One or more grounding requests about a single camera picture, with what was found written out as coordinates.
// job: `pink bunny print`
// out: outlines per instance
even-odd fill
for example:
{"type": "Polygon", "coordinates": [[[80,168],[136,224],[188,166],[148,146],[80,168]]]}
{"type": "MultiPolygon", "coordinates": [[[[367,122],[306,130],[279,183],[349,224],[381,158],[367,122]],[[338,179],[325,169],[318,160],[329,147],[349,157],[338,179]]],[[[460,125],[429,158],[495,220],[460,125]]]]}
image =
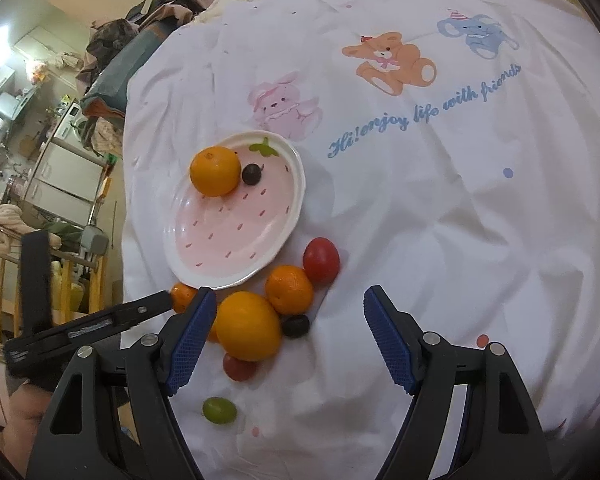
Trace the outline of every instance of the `pink bunny print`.
{"type": "Polygon", "coordinates": [[[301,101],[298,87],[292,84],[296,78],[298,72],[292,72],[273,83],[259,84],[247,97],[260,129],[294,141],[305,139],[322,120],[318,98],[301,101]]]}

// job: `blue elephant print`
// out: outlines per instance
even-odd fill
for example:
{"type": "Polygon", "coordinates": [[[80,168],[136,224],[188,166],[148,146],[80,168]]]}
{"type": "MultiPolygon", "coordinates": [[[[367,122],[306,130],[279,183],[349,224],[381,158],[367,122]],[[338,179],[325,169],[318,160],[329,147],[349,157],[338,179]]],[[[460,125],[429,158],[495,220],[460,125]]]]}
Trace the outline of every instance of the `blue elephant print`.
{"type": "Polygon", "coordinates": [[[502,43],[507,43],[513,50],[520,48],[520,44],[486,14],[468,18],[457,10],[452,10],[449,18],[438,22],[438,30],[448,38],[460,38],[466,34],[466,44],[483,59],[494,59],[502,43]]]}

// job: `plate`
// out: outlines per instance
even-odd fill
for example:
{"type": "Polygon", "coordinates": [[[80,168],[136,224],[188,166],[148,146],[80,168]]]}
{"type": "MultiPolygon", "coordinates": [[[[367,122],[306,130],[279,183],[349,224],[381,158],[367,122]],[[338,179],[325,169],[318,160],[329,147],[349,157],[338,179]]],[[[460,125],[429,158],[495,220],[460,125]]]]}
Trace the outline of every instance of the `plate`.
{"type": "Polygon", "coordinates": [[[203,196],[183,175],[164,230],[167,261],[189,286],[219,290],[240,285],[269,264],[293,232],[306,180],[300,155],[283,137],[260,130],[218,144],[257,164],[256,186],[242,180],[229,195],[203,196]]]}

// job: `metal screw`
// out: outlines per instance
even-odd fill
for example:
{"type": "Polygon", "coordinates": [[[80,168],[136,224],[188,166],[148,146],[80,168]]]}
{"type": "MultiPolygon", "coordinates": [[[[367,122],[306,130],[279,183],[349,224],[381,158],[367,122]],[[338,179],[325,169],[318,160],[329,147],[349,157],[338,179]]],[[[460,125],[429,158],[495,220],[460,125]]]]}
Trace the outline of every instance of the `metal screw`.
{"type": "Polygon", "coordinates": [[[504,346],[502,346],[500,343],[492,343],[489,346],[489,350],[491,350],[491,353],[494,355],[504,355],[504,352],[506,352],[504,346]]]}
{"type": "Polygon", "coordinates": [[[140,338],[140,344],[142,346],[153,346],[158,342],[158,336],[155,334],[144,334],[140,338]]]}
{"type": "Polygon", "coordinates": [[[435,332],[425,332],[425,335],[422,336],[424,342],[428,345],[437,345],[440,343],[440,336],[435,332]]]}
{"type": "Polygon", "coordinates": [[[93,348],[91,346],[81,346],[80,348],[78,348],[78,357],[82,357],[84,359],[85,357],[89,357],[91,355],[91,352],[93,352],[93,348]]]}

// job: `polka dot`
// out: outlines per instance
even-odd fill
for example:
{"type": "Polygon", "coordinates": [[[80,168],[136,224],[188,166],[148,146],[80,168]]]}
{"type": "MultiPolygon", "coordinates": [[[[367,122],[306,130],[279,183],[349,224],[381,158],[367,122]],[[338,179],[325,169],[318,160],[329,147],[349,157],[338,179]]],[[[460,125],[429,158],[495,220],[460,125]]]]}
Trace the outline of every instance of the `polka dot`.
{"type": "Polygon", "coordinates": [[[489,336],[486,334],[479,335],[478,339],[475,340],[475,344],[478,348],[484,348],[489,344],[489,336]]]}

